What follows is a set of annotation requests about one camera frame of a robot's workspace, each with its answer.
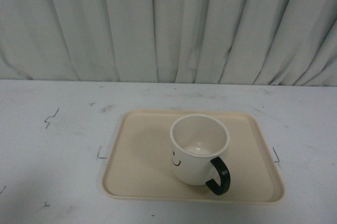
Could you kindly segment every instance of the white mug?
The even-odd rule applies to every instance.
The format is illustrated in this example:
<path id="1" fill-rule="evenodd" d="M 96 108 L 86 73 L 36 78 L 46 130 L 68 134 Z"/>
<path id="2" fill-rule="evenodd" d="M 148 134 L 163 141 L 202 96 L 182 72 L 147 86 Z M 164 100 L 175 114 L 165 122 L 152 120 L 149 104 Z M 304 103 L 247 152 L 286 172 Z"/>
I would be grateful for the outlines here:
<path id="1" fill-rule="evenodd" d="M 192 186 L 207 185 L 216 195 L 230 187 L 229 170 L 219 157 L 229 145 L 226 126 L 205 114 L 189 114 L 171 126 L 172 167 L 175 175 Z M 220 176 L 220 185 L 214 180 Z"/>

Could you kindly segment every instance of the beige tray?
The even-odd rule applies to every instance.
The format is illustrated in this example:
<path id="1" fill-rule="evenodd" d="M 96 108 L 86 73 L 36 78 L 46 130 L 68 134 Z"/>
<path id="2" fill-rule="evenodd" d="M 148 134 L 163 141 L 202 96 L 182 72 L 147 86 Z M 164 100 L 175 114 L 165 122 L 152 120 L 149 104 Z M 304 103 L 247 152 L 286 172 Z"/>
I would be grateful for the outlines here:
<path id="1" fill-rule="evenodd" d="M 204 113 L 222 121 L 231 142 L 223 158 L 231 187 L 214 195 L 207 186 L 189 186 L 171 170 L 170 127 L 179 117 Z M 257 122 L 233 112 L 134 110 L 125 115 L 103 177 L 107 194 L 118 199 L 185 200 L 219 203 L 279 201 L 284 185 Z"/>

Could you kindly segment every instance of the black handle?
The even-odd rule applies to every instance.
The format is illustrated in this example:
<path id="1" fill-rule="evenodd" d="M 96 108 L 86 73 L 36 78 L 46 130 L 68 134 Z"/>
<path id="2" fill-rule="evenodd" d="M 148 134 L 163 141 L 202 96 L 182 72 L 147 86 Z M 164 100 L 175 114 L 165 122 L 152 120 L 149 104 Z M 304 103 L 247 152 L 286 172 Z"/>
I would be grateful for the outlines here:
<path id="1" fill-rule="evenodd" d="M 206 182 L 206 185 L 211 189 L 211 191 L 220 196 L 228 191 L 231 184 L 231 175 L 225 163 L 221 160 L 220 157 L 216 157 L 211 160 L 211 163 L 216 168 L 220 176 L 220 185 L 215 182 L 214 179 L 211 179 Z"/>

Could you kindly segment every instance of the curtain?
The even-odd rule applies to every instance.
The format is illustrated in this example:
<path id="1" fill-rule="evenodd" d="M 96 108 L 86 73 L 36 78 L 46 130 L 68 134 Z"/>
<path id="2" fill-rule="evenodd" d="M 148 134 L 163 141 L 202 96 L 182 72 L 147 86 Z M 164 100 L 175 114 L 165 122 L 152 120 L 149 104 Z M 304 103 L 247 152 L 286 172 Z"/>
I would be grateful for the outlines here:
<path id="1" fill-rule="evenodd" d="M 337 0 L 0 0 L 0 79 L 337 86 Z"/>

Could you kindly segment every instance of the table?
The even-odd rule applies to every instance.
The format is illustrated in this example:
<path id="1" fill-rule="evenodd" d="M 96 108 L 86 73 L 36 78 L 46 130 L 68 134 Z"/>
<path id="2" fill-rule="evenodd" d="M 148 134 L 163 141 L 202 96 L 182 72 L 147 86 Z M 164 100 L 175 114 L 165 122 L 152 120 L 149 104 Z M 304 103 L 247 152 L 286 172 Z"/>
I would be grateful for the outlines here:
<path id="1" fill-rule="evenodd" d="M 336 97 L 337 87 L 0 80 L 0 223 L 336 223 Z M 284 198 L 262 206 L 108 197 L 104 168 L 133 109 L 249 113 Z"/>

